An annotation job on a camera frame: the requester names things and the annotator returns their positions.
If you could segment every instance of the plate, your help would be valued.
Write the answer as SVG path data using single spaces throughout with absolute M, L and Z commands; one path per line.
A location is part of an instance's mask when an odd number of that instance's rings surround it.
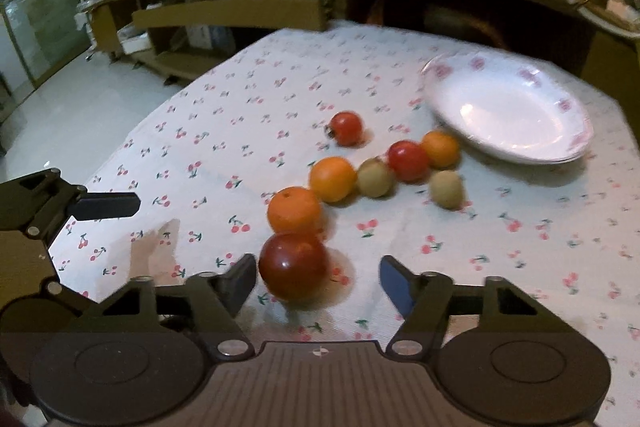
M 441 55 L 421 73 L 434 113 L 498 158 L 566 163 L 582 156 L 593 137 L 577 98 L 519 57 L 490 50 Z

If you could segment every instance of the tablecloth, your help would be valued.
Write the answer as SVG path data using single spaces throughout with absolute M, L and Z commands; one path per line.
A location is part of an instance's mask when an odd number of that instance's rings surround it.
M 468 49 L 478 47 L 351 23 L 280 30 L 249 46 L 153 111 L 88 181 L 91 191 L 135 190 L 142 206 L 126 219 L 69 220 L 50 249 L 62 282 L 99 301 L 133 276 L 178 284 L 258 255 L 271 235 L 274 192 L 305 185 L 323 157 L 357 166 L 396 140 L 420 139 L 436 123 L 418 71 L 435 55 Z M 615 101 L 551 64 L 540 68 L 588 110 L 595 138 L 585 158 L 526 167 L 466 148 L 469 200 L 459 212 L 431 203 L 422 185 L 327 207 L 325 297 L 312 309 L 287 309 L 258 280 L 238 316 L 252 342 L 377 339 L 384 347 L 402 320 L 378 284 L 388 253 L 456 283 L 500 275 L 607 355 L 601 425 L 640 426 L 638 148 Z M 325 137 L 324 125 L 344 109 L 364 119 L 366 146 L 340 148 Z

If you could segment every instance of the cherry tomato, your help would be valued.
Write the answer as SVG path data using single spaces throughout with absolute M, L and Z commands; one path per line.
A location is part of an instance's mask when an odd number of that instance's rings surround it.
M 269 291 L 284 301 L 307 301 L 325 286 L 329 254 L 312 233 L 276 233 L 260 252 L 258 270 Z
M 342 147 L 357 145 L 362 140 L 362 120 L 353 111 L 339 112 L 326 126 L 326 133 Z
M 427 153 L 411 140 L 400 140 L 389 147 L 386 161 L 402 182 L 417 182 L 429 173 Z

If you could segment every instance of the plate rim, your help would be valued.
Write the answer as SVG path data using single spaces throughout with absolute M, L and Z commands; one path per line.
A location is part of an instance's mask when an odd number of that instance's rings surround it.
M 473 56 L 473 55 L 479 55 L 479 54 L 492 55 L 494 58 L 500 58 L 501 60 L 516 62 L 519 65 L 521 65 L 523 68 L 535 69 L 542 73 L 545 73 L 548 81 L 553 83 L 556 88 L 558 88 L 561 92 L 563 92 L 566 95 L 566 97 L 570 99 L 573 104 L 575 104 L 575 107 L 578 108 L 578 110 L 580 110 L 580 115 L 582 117 L 582 124 L 583 124 L 581 133 L 586 134 L 586 139 L 584 140 L 584 142 L 580 144 L 576 148 L 576 150 L 571 154 L 568 153 L 565 156 L 557 156 L 555 158 L 539 158 L 539 157 L 530 156 L 530 155 L 527 156 L 521 153 L 514 153 L 507 149 L 502 149 L 498 146 L 495 146 L 485 141 L 481 137 L 478 137 L 474 134 L 467 132 L 464 129 L 461 129 L 454 122 L 452 122 L 450 118 L 444 115 L 444 113 L 439 109 L 439 107 L 436 107 L 436 103 L 434 103 L 433 97 L 429 97 L 426 93 L 427 92 L 427 87 L 426 87 L 427 71 L 429 70 L 430 66 L 433 63 L 435 63 L 438 60 L 442 60 L 443 58 L 465 57 L 465 56 Z M 591 140 L 593 139 L 593 136 L 594 136 L 593 125 L 591 124 L 589 114 L 587 110 L 584 108 L 584 104 L 582 104 L 582 102 L 574 95 L 574 93 L 572 93 L 570 90 L 566 89 L 566 87 L 564 87 L 562 84 L 556 81 L 556 79 L 553 77 L 552 74 L 548 73 L 545 70 L 542 70 L 534 63 L 528 62 L 525 59 L 519 60 L 518 58 L 506 52 L 501 52 L 500 50 L 487 49 L 487 50 L 458 51 L 458 52 L 439 54 L 431 58 L 430 60 L 428 60 L 427 63 L 420 69 L 420 77 L 422 79 L 421 90 L 424 94 L 424 100 L 427 103 L 427 105 L 430 106 L 434 115 L 440 118 L 441 120 L 443 120 L 444 123 L 446 123 L 449 127 L 454 129 L 466 140 L 479 145 L 480 147 L 484 148 L 485 150 L 489 151 L 495 156 L 502 157 L 502 158 L 505 158 L 505 156 L 509 158 L 514 158 L 516 160 L 519 160 L 520 163 L 526 162 L 529 165 L 552 165 L 552 164 L 570 163 L 572 161 L 575 161 L 581 158 L 581 156 L 583 156 L 586 153 L 591 143 Z

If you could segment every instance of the white tile floor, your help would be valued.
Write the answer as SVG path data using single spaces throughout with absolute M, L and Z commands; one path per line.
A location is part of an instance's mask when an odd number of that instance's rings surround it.
M 0 126 L 7 149 L 0 182 L 57 167 L 71 183 L 84 183 L 143 118 L 175 94 L 177 86 L 130 62 L 110 64 L 84 54 L 52 76 Z

